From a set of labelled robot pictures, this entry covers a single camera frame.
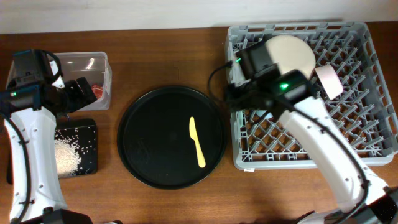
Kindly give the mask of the light blue cup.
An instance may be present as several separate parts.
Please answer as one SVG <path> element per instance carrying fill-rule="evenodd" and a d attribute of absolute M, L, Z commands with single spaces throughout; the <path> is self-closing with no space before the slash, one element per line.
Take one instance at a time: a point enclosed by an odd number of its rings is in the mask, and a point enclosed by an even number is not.
<path fill-rule="evenodd" d="M 271 118 L 273 118 L 272 113 L 270 111 L 266 111 L 266 110 L 257 110 L 256 114 L 261 119 L 271 119 Z"/>

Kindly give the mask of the red snack wrapper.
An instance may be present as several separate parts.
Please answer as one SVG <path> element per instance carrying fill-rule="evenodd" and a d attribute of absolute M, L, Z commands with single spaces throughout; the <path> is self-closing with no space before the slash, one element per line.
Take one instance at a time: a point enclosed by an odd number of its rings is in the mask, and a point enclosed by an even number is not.
<path fill-rule="evenodd" d="M 103 87 L 101 85 L 92 85 L 91 90 L 93 91 L 97 100 L 103 96 Z"/>

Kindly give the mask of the large cream bowl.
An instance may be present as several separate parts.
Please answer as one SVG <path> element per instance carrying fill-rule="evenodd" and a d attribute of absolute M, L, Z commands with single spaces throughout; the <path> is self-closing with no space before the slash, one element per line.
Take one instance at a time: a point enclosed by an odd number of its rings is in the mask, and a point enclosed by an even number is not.
<path fill-rule="evenodd" d="M 307 80 L 312 76 L 316 64 L 315 54 L 302 39 L 291 35 L 278 35 L 267 40 L 265 47 L 282 75 L 298 70 Z"/>

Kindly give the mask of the small pink bowl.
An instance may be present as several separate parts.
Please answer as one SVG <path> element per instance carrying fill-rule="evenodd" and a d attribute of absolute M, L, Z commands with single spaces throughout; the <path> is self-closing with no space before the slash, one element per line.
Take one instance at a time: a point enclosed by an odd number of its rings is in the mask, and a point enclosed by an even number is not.
<path fill-rule="evenodd" d="M 335 99 L 343 93 L 343 85 L 331 65 L 317 67 L 315 68 L 315 73 L 330 100 Z"/>

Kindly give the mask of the yellow plastic spoon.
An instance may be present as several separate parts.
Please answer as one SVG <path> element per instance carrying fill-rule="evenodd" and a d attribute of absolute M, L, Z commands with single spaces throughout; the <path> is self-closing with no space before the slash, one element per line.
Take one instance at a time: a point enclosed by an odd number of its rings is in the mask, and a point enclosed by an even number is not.
<path fill-rule="evenodd" d="M 205 161 L 205 157 L 203 155 L 203 151 L 201 149 L 200 142 L 198 139 L 198 134 L 197 134 L 196 126 L 195 126 L 195 118 L 194 117 L 190 117 L 190 120 L 189 120 L 189 134 L 190 134 L 191 139 L 195 143 L 195 150 L 196 150 L 196 154 L 197 154 L 198 166 L 200 168 L 204 168 L 206 166 L 206 161 Z"/>

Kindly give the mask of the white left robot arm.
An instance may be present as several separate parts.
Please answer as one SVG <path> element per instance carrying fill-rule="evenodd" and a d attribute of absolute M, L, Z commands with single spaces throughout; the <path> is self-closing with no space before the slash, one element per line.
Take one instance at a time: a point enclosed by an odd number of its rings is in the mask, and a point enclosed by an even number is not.
<path fill-rule="evenodd" d="M 11 223 L 91 223 L 70 211 L 58 179 L 55 128 L 59 116 L 97 100 L 86 78 L 62 83 L 59 58 L 46 50 L 14 53 L 16 76 L 1 92 L 1 116 L 11 144 Z"/>

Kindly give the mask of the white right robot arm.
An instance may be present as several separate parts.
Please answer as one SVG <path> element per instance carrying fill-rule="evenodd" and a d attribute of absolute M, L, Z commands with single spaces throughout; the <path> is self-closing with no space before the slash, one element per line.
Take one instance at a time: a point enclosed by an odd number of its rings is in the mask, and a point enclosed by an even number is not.
<path fill-rule="evenodd" d="M 340 95 L 343 87 L 332 66 L 317 67 L 311 48 L 287 35 L 236 52 L 231 64 L 244 81 L 228 87 L 229 107 L 270 113 L 309 153 L 336 198 L 336 210 L 311 212 L 300 223 L 397 222 L 397 189 L 354 152 L 310 83 L 316 74 L 329 98 Z"/>

